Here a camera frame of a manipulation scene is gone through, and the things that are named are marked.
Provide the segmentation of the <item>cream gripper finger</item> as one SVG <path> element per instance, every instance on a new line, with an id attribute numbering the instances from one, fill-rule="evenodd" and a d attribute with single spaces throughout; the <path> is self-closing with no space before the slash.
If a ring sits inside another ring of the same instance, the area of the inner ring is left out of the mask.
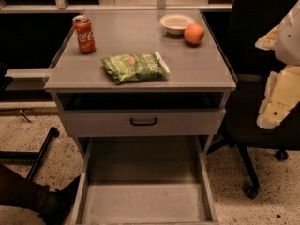
<path id="1" fill-rule="evenodd" d="M 255 47 L 264 51 L 274 51 L 277 46 L 277 36 L 278 26 L 275 26 L 255 42 Z"/>
<path id="2" fill-rule="evenodd" d="M 299 102 L 300 67 L 288 65 L 279 73 L 272 71 L 265 86 L 257 125 L 263 129 L 279 126 Z"/>

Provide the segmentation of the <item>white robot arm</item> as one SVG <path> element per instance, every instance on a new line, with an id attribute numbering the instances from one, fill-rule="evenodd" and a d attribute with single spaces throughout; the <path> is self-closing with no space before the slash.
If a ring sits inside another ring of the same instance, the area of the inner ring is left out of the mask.
<path id="1" fill-rule="evenodd" d="M 300 0 L 255 47 L 273 50 L 276 59 L 286 65 L 279 73 L 270 73 L 256 121 L 260 128 L 273 129 L 300 102 Z"/>

